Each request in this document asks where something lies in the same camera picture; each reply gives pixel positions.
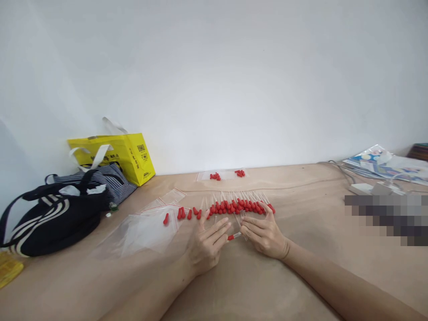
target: plastic dropper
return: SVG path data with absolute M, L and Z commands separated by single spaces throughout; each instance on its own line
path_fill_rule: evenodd
M 241 236 L 241 235 L 242 235 L 242 233 L 241 233 L 241 232 L 238 232 L 238 233 L 233 234 L 233 235 L 229 235 L 229 237 L 227 238 L 227 240 L 228 240 L 228 241 L 231 241 L 231 240 L 233 240 L 233 239 L 235 239 L 235 238 L 237 238 L 237 237 L 239 237 L 239 236 Z

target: table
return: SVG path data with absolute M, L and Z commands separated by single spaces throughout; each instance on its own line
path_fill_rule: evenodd
M 186 207 L 199 207 L 202 197 L 213 191 L 259 189 L 276 208 L 278 226 L 292 241 L 428 315 L 428 249 L 400 246 L 399 237 L 386 237 L 384 228 L 365 226 L 363 218 L 351 216 L 344 195 L 352 193 L 335 167 L 293 165 L 246 173 L 245 178 L 222 182 L 196 182 L 195 173 L 154 177 L 81 242 L 28 259 L 21 275 L 0 290 L 1 319 L 97 320 L 143 286 L 158 267 L 184 252 L 195 219 L 182 224 L 164 255 L 143 250 L 122 259 L 99 260 L 90 254 L 126 216 L 173 188 L 187 193 L 181 201 Z M 295 273 L 257 253 L 244 238 L 227 244 L 218 266 L 196 278 L 163 317 L 176 321 L 285 319 L 339 317 Z

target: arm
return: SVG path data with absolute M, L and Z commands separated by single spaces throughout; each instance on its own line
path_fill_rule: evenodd
M 204 223 L 209 213 L 206 211 L 201 217 L 185 254 L 178 261 L 159 271 L 150 284 L 114 307 L 100 321 L 160 320 L 196 276 L 216 266 L 221 248 L 228 243 L 226 232 L 230 223 L 229 218 L 224 218 L 205 230 Z
M 266 219 L 245 217 L 241 232 L 258 251 L 281 260 L 299 274 L 344 319 L 428 320 L 376 286 L 285 238 L 272 210 L 262 206 L 267 213 Z

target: forearm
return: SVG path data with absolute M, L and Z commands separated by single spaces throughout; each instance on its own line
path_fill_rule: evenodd
M 427 320 L 400 300 L 333 262 L 291 243 L 282 260 L 350 320 Z
M 166 267 L 151 282 L 133 293 L 101 320 L 157 321 L 176 297 L 194 279 L 194 273 L 185 256 Z

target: black bag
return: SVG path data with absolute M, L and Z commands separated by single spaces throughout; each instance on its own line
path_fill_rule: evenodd
M 106 190 L 87 194 L 87 189 L 100 185 L 91 181 L 94 172 L 86 172 L 79 184 L 43 185 L 15 198 L 0 219 L 0 247 L 8 247 L 21 256 L 40 256 L 62 250 L 89 235 L 99 225 L 107 196 Z M 76 187 L 80 196 L 61 195 L 59 190 L 68 185 Z M 13 229 L 11 240 L 4 243 L 10 209 L 20 198 L 38 199 L 38 204 L 23 216 Z

